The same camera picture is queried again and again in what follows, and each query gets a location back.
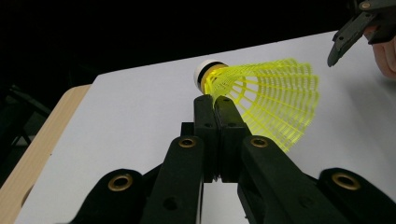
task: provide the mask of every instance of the dark background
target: dark background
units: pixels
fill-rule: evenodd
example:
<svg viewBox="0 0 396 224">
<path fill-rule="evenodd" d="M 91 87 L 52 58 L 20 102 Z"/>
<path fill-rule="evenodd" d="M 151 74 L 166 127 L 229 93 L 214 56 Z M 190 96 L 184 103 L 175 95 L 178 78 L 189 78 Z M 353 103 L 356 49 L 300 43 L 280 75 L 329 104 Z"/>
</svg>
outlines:
<svg viewBox="0 0 396 224">
<path fill-rule="evenodd" d="M 0 83 L 53 108 L 106 72 L 335 31 L 350 16 L 347 0 L 0 0 Z"/>
</svg>

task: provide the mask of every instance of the white tabletop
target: white tabletop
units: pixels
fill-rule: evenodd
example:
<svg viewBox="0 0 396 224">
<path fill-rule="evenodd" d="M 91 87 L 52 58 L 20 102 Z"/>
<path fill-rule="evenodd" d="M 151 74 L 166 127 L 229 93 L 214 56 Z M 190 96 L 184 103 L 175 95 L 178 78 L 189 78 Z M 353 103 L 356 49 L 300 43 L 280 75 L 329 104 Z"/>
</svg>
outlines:
<svg viewBox="0 0 396 224">
<path fill-rule="evenodd" d="M 53 150 L 16 223 L 69 222 L 105 174 L 141 174 L 163 162 L 181 122 L 193 122 L 195 67 L 206 59 L 229 65 L 293 57 L 320 76 L 317 115 L 288 152 L 303 172 L 345 168 L 396 201 L 396 83 L 384 78 L 371 46 L 358 41 L 327 66 L 335 32 L 254 48 L 103 74 L 93 82 Z M 205 184 L 202 223 L 248 223 L 236 184 Z"/>
</svg>

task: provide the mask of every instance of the wooden surface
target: wooden surface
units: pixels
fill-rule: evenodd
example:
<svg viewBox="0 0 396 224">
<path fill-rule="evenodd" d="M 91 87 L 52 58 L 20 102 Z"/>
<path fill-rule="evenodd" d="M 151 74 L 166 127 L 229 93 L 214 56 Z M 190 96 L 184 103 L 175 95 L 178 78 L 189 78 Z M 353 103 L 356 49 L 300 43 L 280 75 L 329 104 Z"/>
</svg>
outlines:
<svg viewBox="0 0 396 224">
<path fill-rule="evenodd" d="M 68 121 L 91 85 L 67 91 L 0 188 L 0 223 L 14 223 Z"/>
</svg>

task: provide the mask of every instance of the badminton birdie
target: badminton birdie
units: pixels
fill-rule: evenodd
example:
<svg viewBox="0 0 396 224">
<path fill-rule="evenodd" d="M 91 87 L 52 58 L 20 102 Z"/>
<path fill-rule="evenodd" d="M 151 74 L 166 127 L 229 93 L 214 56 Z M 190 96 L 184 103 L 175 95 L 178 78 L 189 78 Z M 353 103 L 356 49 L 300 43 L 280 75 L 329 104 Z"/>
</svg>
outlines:
<svg viewBox="0 0 396 224">
<path fill-rule="evenodd" d="M 318 76 L 292 58 L 229 66 L 202 62 L 194 81 L 214 101 L 233 100 L 252 134 L 271 138 L 287 152 L 303 136 L 318 104 Z"/>
</svg>

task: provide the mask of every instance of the shuttlecock cork base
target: shuttlecock cork base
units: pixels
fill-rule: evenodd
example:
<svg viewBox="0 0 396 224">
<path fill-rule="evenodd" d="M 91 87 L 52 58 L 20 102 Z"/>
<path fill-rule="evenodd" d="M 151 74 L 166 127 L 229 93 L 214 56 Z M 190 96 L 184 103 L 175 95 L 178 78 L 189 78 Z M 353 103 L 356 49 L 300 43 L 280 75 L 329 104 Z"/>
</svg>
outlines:
<svg viewBox="0 0 396 224">
<path fill-rule="evenodd" d="M 195 69 L 194 82 L 214 100 L 232 99 L 250 131 L 284 151 L 304 134 L 319 98 L 318 76 L 310 64 L 292 58 L 233 66 L 206 60 Z"/>
</svg>

